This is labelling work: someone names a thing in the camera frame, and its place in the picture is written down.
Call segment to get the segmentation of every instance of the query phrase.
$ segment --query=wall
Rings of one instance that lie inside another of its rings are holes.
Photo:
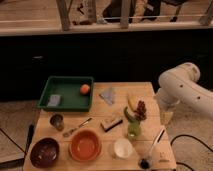
[[[38,99],[49,75],[95,81],[151,81],[183,62],[213,88],[213,30],[171,30],[0,38],[0,100]]]

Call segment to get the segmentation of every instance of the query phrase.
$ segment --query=green tray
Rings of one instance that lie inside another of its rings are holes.
[[[90,93],[81,95],[82,84],[90,85]],[[50,96],[60,95],[57,106],[48,106]],[[92,104],[93,77],[50,76],[42,92],[38,108],[46,111],[89,111]]]

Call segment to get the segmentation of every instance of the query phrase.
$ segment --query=wooden table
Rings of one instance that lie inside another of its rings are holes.
[[[115,103],[108,105],[99,94],[109,87],[115,90]],[[128,121],[124,117],[123,109],[128,106],[127,93],[131,93],[143,100],[147,108],[147,119],[141,122],[142,133],[136,140],[132,141],[134,150],[128,159],[119,159],[111,155],[113,142],[125,137]],[[89,112],[60,112],[64,116],[64,131],[77,126],[87,118],[93,119],[80,129],[94,130],[102,140],[102,151],[95,161],[89,163],[78,163],[74,161],[68,153],[68,145],[71,137],[64,138],[62,132],[57,131],[49,124],[49,119],[54,112],[41,111],[35,129],[32,143],[24,163],[24,171],[42,170],[33,167],[29,159],[30,152],[34,144],[42,138],[52,137],[60,145],[60,154],[55,165],[48,170],[77,171],[77,170],[141,170],[138,161],[145,156],[149,150],[153,139],[163,127],[160,123],[159,108],[155,101],[154,91],[149,82],[126,82],[126,83],[95,83],[93,91],[93,103]],[[105,133],[100,126],[100,122],[112,114],[122,115],[123,123]],[[153,151],[153,170],[175,169],[176,162],[170,146],[167,133],[165,133]]]

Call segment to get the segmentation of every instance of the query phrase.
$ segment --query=metal spoon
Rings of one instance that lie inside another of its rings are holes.
[[[161,131],[159,132],[159,134],[155,137],[155,139],[149,149],[148,155],[139,161],[139,165],[141,168],[149,169],[151,167],[150,159],[151,159],[152,151],[153,151],[154,147],[160,142],[164,132],[165,132],[165,129],[162,128]]]
[[[69,131],[63,133],[63,137],[69,137],[74,131],[76,131],[77,129],[81,128],[82,126],[86,125],[87,123],[89,123],[89,121],[91,121],[92,118],[87,119],[86,121],[84,121],[83,123],[81,123],[80,125],[78,125],[75,128],[70,129]]]

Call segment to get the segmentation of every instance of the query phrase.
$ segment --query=small white bowl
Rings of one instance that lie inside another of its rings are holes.
[[[116,156],[122,159],[129,158],[132,154],[133,147],[130,141],[126,138],[119,138],[114,143],[114,152]]]

